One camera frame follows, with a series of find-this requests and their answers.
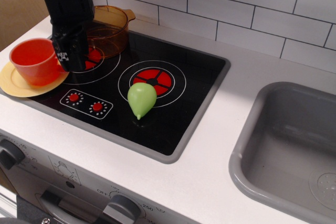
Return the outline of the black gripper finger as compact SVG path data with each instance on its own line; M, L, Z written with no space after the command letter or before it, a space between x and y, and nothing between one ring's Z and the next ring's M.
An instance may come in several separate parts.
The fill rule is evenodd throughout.
M52 43L59 63L66 72L84 71L89 46L83 25L52 27Z

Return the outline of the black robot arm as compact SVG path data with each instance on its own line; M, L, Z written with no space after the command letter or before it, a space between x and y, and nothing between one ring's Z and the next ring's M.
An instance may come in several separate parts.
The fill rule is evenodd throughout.
M44 0L52 24L54 51L67 72L83 71L89 54L85 24L93 21L93 0Z

